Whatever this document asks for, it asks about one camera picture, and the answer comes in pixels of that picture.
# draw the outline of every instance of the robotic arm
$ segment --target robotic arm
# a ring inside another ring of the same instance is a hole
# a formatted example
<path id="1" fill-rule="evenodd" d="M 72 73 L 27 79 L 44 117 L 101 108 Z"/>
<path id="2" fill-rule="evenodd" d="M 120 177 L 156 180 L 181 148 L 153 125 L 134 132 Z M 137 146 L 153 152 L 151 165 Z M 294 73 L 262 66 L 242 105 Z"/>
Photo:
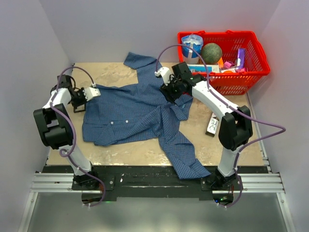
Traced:
<path id="1" fill-rule="evenodd" d="M 174 74 L 167 67 L 162 67 L 155 72 L 156 77 L 163 78 L 164 84 L 160 87 L 160 91 L 166 100 L 175 103 L 176 99 L 187 93 L 208 106 L 221 122 L 219 130 L 219 140 L 223 146 L 221 161 L 216 172 L 208 178 L 208 184 L 214 189 L 228 186 L 231 181 L 236 179 L 238 150 L 248 142 L 253 134 L 251 121 L 233 112 L 215 98 L 210 93 L 203 77 L 200 74 L 192 75 L 185 62 L 174 65 L 172 69 Z M 247 106 L 239 107 L 224 98 L 215 89 L 212 88 L 212 91 L 233 108 L 250 116 Z"/>
<path id="2" fill-rule="evenodd" d="M 73 78 L 71 76 L 62 75 L 58 78 L 60 78 L 60 83 L 55 99 L 52 101 L 53 96 L 56 94 L 56 86 L 51 90 L 51 97 L 48 103 L 43 106 L 43 108 L 35 110 L 33 115 L 43 144 L 58 151 L 61 149 L 68 151 L 73 145 L 72 128 L 61 115 L 50 108 L 50 102 L 53 102 L 53 106 L 56 109 L 69 117 L 66 111 L 66 106 L 69 103 L 72 104 L 74 112 L 76 113 L 78 112 L 77 107 L 85 105 L 94 97 L 100 96 L 100 92 L 94 86 L 81 88 L 75 91 L 76 88 L 72 86 L 71 80 Z M 66 159 L 74 170 L 74 181 L 79 185 L 85 185 L 91 189 L 97 187 L 97 181 L 85 175 L 71 162 L 73 161 L 75 164 L 78 164 L 78 167 L 82 168 L 87 173 L 97 176 L 90 161 L 82 154 L 77 145 L 71 153 L 70 159 L 69 157 L 66 157 Z"/>

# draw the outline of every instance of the green melon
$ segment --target green melon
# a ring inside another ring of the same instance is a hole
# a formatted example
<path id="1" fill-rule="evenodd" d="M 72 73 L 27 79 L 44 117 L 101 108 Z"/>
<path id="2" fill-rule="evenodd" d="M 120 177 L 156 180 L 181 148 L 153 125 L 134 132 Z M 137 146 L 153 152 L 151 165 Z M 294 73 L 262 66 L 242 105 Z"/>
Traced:
<path id="1" fill-rule="evenodd" d="M 216 64 L 222 56 L 222 49 L 216 43 L 208 43 L 202 48 L 201 55 L 206 64 Z"/>

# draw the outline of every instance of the gray floor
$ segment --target gray floor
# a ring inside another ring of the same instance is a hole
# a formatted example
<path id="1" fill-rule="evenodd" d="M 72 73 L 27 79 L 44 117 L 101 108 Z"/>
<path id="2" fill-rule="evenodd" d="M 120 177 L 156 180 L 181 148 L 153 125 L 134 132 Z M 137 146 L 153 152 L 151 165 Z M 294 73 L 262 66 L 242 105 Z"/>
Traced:
<path id="1" fill-rule="evenodd" d="M 285 232 L 277 195 L 243 194 L 227 210 L 198 199 L 118 198 L 91 208 L 80 193 L 40 193 L 29 232 Z"/>

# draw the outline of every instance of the plaid fabric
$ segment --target plaid fabric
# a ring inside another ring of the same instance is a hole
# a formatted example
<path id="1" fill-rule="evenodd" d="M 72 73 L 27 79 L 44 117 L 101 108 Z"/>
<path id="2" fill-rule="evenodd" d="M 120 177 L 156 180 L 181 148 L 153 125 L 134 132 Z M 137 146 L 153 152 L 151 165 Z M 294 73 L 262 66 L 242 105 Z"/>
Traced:
<path id="1" fill-rule="evenodd" d="M 201 178 L 210 173 L 195 158 L 194 146 L 179 132 L 187 120 L 192 97 L 182 95 L 176 104 L 159 91 L 152 57 L 129 53 L 124 64 L 137 70 L 138 84 L 123 87 L 97 85 L 101 96 L 86 104 L 83 139 L 109 146 L 159 138 L 159 143 L 180 179 Z"/>

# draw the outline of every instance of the beige table surface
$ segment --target beige table surface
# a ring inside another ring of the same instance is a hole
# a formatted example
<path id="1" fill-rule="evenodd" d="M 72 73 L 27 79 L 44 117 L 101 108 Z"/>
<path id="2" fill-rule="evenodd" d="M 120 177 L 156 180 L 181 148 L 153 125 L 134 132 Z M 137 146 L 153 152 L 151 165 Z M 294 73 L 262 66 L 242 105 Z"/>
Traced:
<path id="1" fill-rule="evenodd" d="M 171 67 L 173 64 L 162 63 L 166 67 Z M 136 71 L 123 65 L 123 63 L 76 63 L 75 65 L 86 69 L 95 82 L 100 85 L 121 87 L 138 82 Z M 91 84 L 88 76 L 81 70 L 74 69 L 72 76 L 76 80 L 77 87 L 88 87 Z M 248 105 L 245 95 L 228 96 L 227 98 L 239 106 Z M 171 165 L 160 148 L 158 139 L 107 147 L 84 142 L 82 139 L 84 112 L 73 113 L 71 105 L 68 105 L 67 111 L 76 128 L 77 145 L 94 165 Z M 194 99 L 190 108 L 189 119 L 180 123 L 180 131 L 193 143 L 196 157 L 203 165 L 218 165 L 222 152 L 222 145 L 218 139 L 219 130 L 217 129 L 214 138 L 205 135 L 210 116 L 211 111 L 200 101 Z M 257 137 L 255 128 L 253 128 L 253 132 L 251 140 Z M 57 151 L 51 150 L 47 164 L 64 165 L 68 163 L 66 159 L 60 157 Z M 249 146 L 242 152 L 239 165 L 263 165 L 258 143 Z"/>

